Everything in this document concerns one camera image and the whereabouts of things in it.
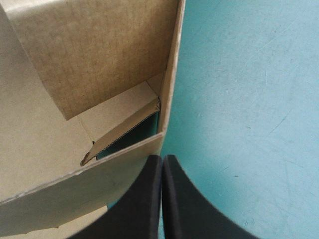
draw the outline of corrugated cardboard edge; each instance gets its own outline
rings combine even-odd
[[[178,6],[178,12],[175,23],[175,30],[173,35],[173,40],[170,48],[170,54],[167,63],[167,70],[161,87],[160,93],[160,103],[161,111],[159,116],[159,128],[158,132],[166,133],[169,115],[171,110],[171,103],[173,99],[175,78],[177,72],[177,63],[178,63],[178,53],[181,40],[181,30],[183,25],[183,18],[185,12],[185,3],[186,0],[180,0]]]
[[[184,8],[185,0],[180,0],[161,88],[158,134],[0,202],[0,237],[54,228],[113,202],[137,177],[147,156],[160,153],[169,121]]]
[[[102,138],[100,138],[94,143],[91,150],[85,155],[85,157],[81,161],[80,165],[81,166],[85,165],[92,158],[96,157],[96,155],[100,153],[102,150],[109,147],[115,141],[117,141],[126,133],[131,131],[137,125],[139,125],[146,118],[155,114],[159,110],[160,110],[160,101],[159,99],[155,99],[152,102],[148,103],[145,107],[137,111],[135,114],[125,119],[123,123],[119,124],[117,127],[112,129],[110,132],[105,134]]]

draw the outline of cardboard panel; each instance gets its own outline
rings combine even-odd
[[[171,102],[173,99],[174,85],[178,63],[178,52],[181,39],[181,30],[183,25],[185,11],[185,0],[180,0],[178,5],[175,29],[173,40],[171,43],[170,54],[167,64],[167,70],[162,82],[162,88],[160,93],[161,111],[159,117],[159,132],[167,131]]]
[[[134,113],[132,116],[127,118],[123,123],[119,124],[116,128],[112,129],[104,136],[102,136],[99,140],[95,142],[91,150],[81,161],[81,165],[85,165],[88,161],[94,158],[99,152],[101,152],[104,148],[111,145],[116,139],[119,139],[125,133],[127,133],[126,129],[133,129],[137,122],[142,122],[147,117],[153,115],[155,112],[160,110],[160,101],[159,99],[154,99],[152,102],[147,104],[145,107]]]
[[[106,213],[106,206],[97,209],[91,213],[74,219],[66,224],[59,226],[58,228],[49,228],[38,231],[32,231],[27,234],[19,234],[7,237],[1,237],[1,239],[66,239],[82,230],[87,225],[95,222],[100,216]]]
[[[157,134],[0,203],[0,237],[55,228],[115,201],[132,184],[146,158],[159,151],[162,138]]]
[[[97,141],[104,136],[106,132],[118,127],[137,111],[157,99],[158,96],[149,87],[147,82],[144,81],[79,114],[78,118],[86,128],[91,139]]]
[[[0,8],[0,201],[80,168],[91,147],[79,120],[59,112]]]
[[[178,0],[1,0],[66,119],[167,65]]]

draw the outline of cardboard flap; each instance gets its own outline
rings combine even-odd
[[[91,150],[85,155],[81,161],[81,166],[85,165],[92,158],[96,157],[103,149],[110,146],[128,131],[136,127],[139,123],[144,121],[149,116],[153,115],[155,112],[160,110],[160,101],[155,99],[152,102],[148,103],[145,107],[137,111],[135,114],[127,118],[123,123],[107,132],[99,140],[95,142]]]
[[[142,82],[78,115],[91,140],[95,142],[81,166],[159,110],[158,96],[147,82]]]
[[[163,72],[178,0],[1,0],[70,119]]]

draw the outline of brown cardboard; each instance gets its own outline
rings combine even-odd
[[[66,119],[166,68],[177,0],[4,2]]]
[[[87,225],[96,221],[101,215],[106,213],[106,206],[67,222],[58,228],[50,228],[44,230],[32,231],[27,234],[19,234],[7,237],[1,237],[1,239],[65,239],[69,238],[73,234],[77,233]]]
[[[150,1],[168,4],[173,0]],[[10,1],[1,2],[4,6],[7,4],[7,12],[16,10],[15,6],[8,7]],[[46,7],[54,8],[55,3],[50,1]],[[0,135],[4,136],[0,137],[0,157],[5,159],[0,167],[0,236],[57,227],[113,202],[128,189],[146,157],[160,152],[173,94],[184,4],[184,0],[179,1],[173,41],[167,42],[170,48],[167,68],[136,85],[145,89],[137,97],[129,94],[136,102],[131,106],[136,108],[120,117],[120,108],[132,103],[122,98],[134,89],[132,87],[65,120],[42,86],[37,71],[27,61],[12,29],[1,26],[4,31],[0,33],[0,45],[8,45],[10,51],[0,48],[0,53],[4,52],[0,61],[0,123],[5,125],[0,127]],[[0,24],[7,23],[3,12],[0,16],[3,19]],[[92,139],[113,135],[110,132],[116,128],[121,132],[116,131],[114,138],[130,130],[132,125],[157,110],[150,107],[158,106],[157,95],[162,104],[158,134],[80,167],[79,161],[92,147]],[[116,99],[119,100],[117,106],[106,107]]]

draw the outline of black curved piece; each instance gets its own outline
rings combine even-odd
[[[69,239],[157,239],[162,160],[148,157],[135,182],[107,213]]]
[[[174,155],[163,163],[162,211],[166,239],[257,239],[201,195]]]

